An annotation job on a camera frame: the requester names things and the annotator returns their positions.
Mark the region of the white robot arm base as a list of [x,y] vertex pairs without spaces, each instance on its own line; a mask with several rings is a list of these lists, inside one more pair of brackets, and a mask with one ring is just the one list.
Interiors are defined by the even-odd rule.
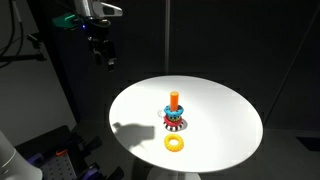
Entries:
[[42,171],[25,160],[0,131],[0,180],[42,180]]

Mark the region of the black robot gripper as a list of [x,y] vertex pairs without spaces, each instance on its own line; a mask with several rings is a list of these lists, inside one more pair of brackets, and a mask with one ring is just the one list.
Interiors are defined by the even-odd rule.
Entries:
[[85,25],[89,48],[94,54],[96,64],[101,65],[102,60],[100,52],[105,49],[107,68],[109,71],[113,71],[116,60],[116,52],[114,43],[107,40],[111,22],[107,19],[88,18],[85,21]]

